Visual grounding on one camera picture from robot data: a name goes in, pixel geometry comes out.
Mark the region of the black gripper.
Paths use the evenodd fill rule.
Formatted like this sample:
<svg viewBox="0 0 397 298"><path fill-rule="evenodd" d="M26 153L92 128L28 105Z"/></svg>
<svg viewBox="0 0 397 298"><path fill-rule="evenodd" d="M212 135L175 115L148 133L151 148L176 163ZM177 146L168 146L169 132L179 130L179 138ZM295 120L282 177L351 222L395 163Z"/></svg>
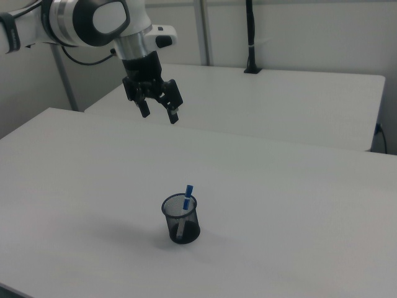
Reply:
<svg viewBox="0 0 397 298"><path fill-rule="evenodd" d="M127 76L123 79L127 98L139 108L142 117L150 115L146 98L155 99L166 110L171 124L179 117L177 112L183 99L175 80L164 81L161 77L162 67L157 51L133 59L122 60Z"/></svg>

